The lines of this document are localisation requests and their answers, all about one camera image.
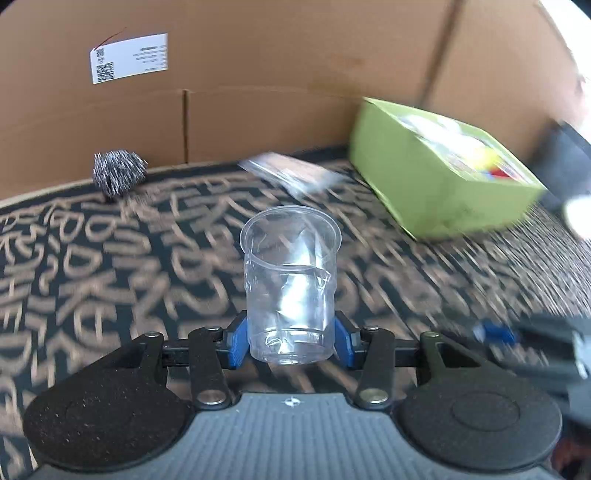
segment blue object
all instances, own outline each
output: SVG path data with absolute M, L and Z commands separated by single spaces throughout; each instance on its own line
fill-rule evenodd
M 232 332 L 231 338 L 229 338 L 228 361 L 231 368 L 239 368 L 248 352 L 247 325 L 246 318 L 244 318 L 236 330 Z
M 335 318 L 335 350 L 343 366 L 354 367 L 355 353 L 353 352 L 351 335 L 338 318 Z
M 482 343 L 504 343 L 516 345 L 518 339 L 513 330 L 506 325 L 496 325 L 490 320 L 485 320 L 474 327 L 474 337 Z

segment clear plastic cup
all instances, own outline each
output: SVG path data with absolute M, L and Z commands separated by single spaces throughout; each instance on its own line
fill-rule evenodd
M 251 355 L 281 365 L 326 360 L 335 343 L 336 222 L 309 207 L 251 218 L 240 234 Z

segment black and tan rug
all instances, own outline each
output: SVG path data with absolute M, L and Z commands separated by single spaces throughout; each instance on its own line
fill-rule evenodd
M 532 313 L 591 316 L 591 247 L 545 211 L 523 223 L 436 244 L 402 231 L 347 161 L 325 165 L 354 181 L 301 203 L 332 215 L 343 232 L 337 308 L 358 324 L 411 338 L 432 326 L 468 329 Z M 227 325 L 245 308 L 238 236 L 257 212 L 297 203 L 235 166 L 152 176 L 106 205 L 92 186 L 0 212 L 0 479 L 35 463 L 21 415 L 42 390 L 128 342 L 159 330 L 185 337 Z M 188 395 L 184 372 L 170 388 Z M 411 381 L 411 375 L 401 381 Z M 252 360 L 237 390 L 353 390 L 356 377 L 327 361 L 274 368 Z

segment open green box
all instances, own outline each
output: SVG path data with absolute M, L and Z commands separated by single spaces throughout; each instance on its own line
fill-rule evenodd
M 350 145 L 350 160 L 413 237 L 441 239 L 499 228 L 520 220 L 545 191 L 538 179 L 485 131 L 458 122 L 462 132 L 485 141 L 530 183 L 477 179 L 458 172 L 397 117 L 438 115 L 366 98 Z

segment cardboard box wall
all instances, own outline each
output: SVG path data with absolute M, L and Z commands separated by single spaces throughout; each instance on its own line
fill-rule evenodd
M 553 121 L 587 110 L 577 66 L 537 0 L 465 0 L 423 105 L 484 129 L 528 163 Z
M 458 3 L 17 0 L 0 15 L 0 197 L 88 178 L 116 148 L 157 167 L 344 144 L 363 96 L 445 110 L 453 81 L 431 77 Z M 156 33 L 167 71 L 92 84 L 92 48 Z

